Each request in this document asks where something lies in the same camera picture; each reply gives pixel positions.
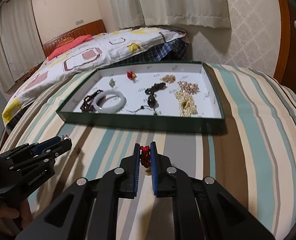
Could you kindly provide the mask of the person's left hand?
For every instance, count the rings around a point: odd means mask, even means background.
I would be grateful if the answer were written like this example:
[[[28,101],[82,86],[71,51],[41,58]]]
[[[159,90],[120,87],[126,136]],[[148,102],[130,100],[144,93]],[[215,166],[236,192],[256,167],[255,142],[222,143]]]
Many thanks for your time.
[[[27,199],[20,202],[19,210],[10,208],[3,204],[0,205],[0,231],[9,236],[14,236],[5,220],[21,219],[21,227],[25,229],[33,220],[30,205]]]

